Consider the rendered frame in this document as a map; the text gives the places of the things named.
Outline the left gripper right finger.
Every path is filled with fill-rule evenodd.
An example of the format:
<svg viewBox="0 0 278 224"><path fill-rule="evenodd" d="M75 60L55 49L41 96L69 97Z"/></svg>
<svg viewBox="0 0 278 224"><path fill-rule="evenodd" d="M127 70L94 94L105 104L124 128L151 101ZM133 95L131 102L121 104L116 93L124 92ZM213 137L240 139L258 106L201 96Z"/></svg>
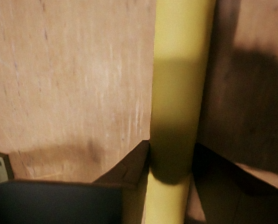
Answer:
<svg viewBox="0 0 278 224"><path fill-rule="evenodd" d="M278 188L197 142L192 173L207 224L278 224Z"/></svg>

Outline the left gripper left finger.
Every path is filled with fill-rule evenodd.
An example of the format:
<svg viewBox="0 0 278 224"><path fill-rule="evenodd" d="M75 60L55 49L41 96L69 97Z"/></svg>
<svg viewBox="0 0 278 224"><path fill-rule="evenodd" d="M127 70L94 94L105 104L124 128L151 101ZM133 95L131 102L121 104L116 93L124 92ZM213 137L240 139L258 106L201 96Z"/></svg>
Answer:
<svg viewBox="0 0 278 224"><path fill-rule="evenodd" d="M149 162L150 143L142 140L92 182L96 184L4 181L0 183L0 224L142 224Z"/></svg>

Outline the long yellow rail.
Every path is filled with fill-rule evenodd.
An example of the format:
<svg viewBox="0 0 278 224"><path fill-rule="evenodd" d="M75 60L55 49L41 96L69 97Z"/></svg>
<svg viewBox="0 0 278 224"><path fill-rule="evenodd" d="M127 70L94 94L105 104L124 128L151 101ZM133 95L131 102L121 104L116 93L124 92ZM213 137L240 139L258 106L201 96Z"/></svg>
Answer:
<svg viewBox="0 0 278 224"><path fill-rule="evenodd" d="M156 0L145 224L185 224L216 0Z"/></svg>

